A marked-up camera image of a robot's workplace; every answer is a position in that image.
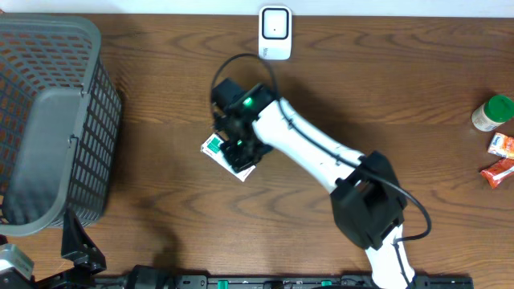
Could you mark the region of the white medicine box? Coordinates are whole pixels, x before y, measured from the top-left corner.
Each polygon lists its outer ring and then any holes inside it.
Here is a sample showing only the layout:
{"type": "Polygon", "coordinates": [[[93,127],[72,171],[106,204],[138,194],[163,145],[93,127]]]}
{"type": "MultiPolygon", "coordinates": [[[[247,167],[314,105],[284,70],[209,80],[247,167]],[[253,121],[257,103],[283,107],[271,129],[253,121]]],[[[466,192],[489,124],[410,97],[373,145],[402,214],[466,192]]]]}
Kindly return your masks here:
{"type": "Polygon", "coordinates": [[[244,169],[243,171],[236,173],[232,167],[228,164],[226,161],[221,149],[220,145],[223,144],[225,141],[222,139],[218,134],[213,133],[210,135],[210,137],[201,145],[201,152],[206,154],[208,157],[210,157],[212,160],[214,160],[218,165],[223,167],[226,171],[234,175],[236,178],[238,178],[241,182],[244,182],[247,177],[252,173],[252,171],[255,169],[255,166],[252,165],[248,169],[244,169]]]}

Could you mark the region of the orange tissue packet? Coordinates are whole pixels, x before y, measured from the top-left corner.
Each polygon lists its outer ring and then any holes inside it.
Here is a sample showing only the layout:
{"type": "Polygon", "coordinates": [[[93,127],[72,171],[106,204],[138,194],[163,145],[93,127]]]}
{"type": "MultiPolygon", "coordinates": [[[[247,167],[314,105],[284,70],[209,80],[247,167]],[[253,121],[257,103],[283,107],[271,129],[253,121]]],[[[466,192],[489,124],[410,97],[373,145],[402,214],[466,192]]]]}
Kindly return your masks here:
{"type": "Polygon", "coordinates": [[[513,159],[514,158],[514,139],[496,132],[487,148],[487,152],[498,157],[513,159]]]}

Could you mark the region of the green lid jar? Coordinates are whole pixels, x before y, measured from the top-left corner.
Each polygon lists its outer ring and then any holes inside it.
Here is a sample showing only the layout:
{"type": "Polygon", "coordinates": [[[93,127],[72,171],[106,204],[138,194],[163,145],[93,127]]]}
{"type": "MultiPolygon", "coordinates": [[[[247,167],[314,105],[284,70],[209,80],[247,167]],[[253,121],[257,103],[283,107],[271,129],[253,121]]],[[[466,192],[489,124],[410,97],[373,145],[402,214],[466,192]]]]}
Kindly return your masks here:
{"type": "Polygon", "coordinates": [[[490,132],[513,118],[513,101],[503,95],[493,96],[471,114],[471,122],[478,130],[490,132]]]}

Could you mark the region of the red chocolate bar wrapper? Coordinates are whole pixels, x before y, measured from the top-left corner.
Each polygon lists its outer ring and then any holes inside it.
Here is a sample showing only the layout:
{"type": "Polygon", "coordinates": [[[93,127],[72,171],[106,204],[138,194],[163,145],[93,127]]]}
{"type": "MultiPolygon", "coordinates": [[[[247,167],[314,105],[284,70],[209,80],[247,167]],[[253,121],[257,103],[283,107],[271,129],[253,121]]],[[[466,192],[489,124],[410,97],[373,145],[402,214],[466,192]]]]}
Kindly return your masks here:
{"type": "Polygon", "coordinates": [[[503,180],[513,175],[513,159],[501,159],[489,168],[483,169],[480,175],[495,189],[503,180]]]}

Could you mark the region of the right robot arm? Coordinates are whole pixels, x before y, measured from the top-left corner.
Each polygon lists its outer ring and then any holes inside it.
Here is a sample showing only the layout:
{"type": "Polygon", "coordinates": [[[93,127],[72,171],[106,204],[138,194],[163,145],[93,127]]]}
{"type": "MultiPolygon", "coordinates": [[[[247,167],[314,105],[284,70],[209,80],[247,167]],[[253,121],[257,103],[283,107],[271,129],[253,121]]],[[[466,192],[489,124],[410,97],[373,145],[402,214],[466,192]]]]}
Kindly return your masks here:
{"type": "Polygon", "coordinates": [[[334,222],[363,249],[380,288],[412,288],[415,273],[402,243],[406,195],[387,158],[365,155],[335,141],[259,83],[245,91],[232,79],[210,93],[214,127],[226,135],[220,146],[236,172],[257,165],[276,149],[328,191],[334,222]]]}

